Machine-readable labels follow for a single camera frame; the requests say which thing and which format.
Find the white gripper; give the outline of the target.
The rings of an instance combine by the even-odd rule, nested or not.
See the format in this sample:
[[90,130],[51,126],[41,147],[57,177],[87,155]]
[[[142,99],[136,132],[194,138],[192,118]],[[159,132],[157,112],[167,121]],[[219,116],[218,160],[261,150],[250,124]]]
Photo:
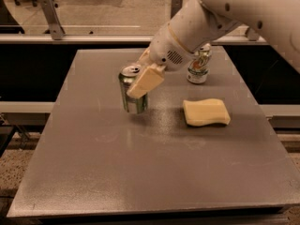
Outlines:
[[[167,22],[137,60],[139,65],[132,64],[127,69],[134,78],[127,95],[131,98],[143,97],[164,81],[164,66],[168,70],[179,69],[192,59],[195,50],[196,45],[188,25]],[[155,63],[148,66],[150,59]]]

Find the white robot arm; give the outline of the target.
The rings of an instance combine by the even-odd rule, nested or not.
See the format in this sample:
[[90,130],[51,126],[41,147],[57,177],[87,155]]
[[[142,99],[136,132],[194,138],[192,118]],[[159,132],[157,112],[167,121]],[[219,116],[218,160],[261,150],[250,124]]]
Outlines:
[[188,0],[139,58],[142,69],[127,94],[142,97],[163,82],[166,69],[177,70],[195,60],[202,46],[241,24],[300,71],[299,10],[300,0]]

